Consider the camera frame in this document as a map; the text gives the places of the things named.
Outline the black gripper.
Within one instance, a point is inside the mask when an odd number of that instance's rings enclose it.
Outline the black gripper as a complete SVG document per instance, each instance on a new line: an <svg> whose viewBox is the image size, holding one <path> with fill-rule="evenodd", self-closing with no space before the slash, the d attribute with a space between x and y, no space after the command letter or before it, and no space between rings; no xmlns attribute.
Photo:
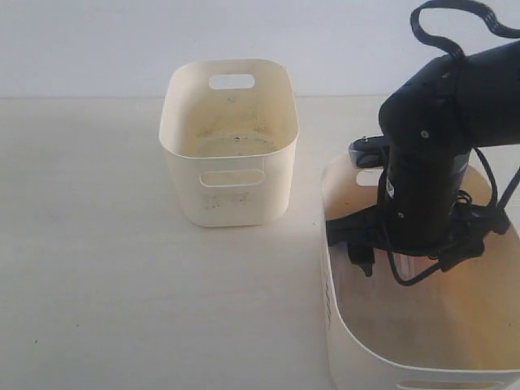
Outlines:
<svg viewBox="0 0 520 390"><path fill-rule="evenodd" d="M374 249L437 261L449 271L465 260L479 258L490 233L503 235L509 217L495 197L474 203L462 187L465 172L429 180L403 180L383 172L374 205L326 222L327 244L344 244L350 262L365 277L373 275Z"/></svg>

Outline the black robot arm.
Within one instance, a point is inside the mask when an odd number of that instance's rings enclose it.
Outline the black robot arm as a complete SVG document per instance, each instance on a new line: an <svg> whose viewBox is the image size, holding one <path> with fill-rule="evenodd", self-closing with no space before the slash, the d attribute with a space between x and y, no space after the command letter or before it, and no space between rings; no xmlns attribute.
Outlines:
<svg viewBox="0 0 520 390"><path fill-rule="evenodd" d="M376 202L326 223L327 243L345 244L349 261L371 276L374 251L432 264L397 283L412 286L437 271L481 256L490 233L503 235L505 207L518 186L493 190L476 205L462 189L471 154L519 142L519 44L460 59L434 58L379 109L381 134L354 141L357 168L380 168Z"/></svg>

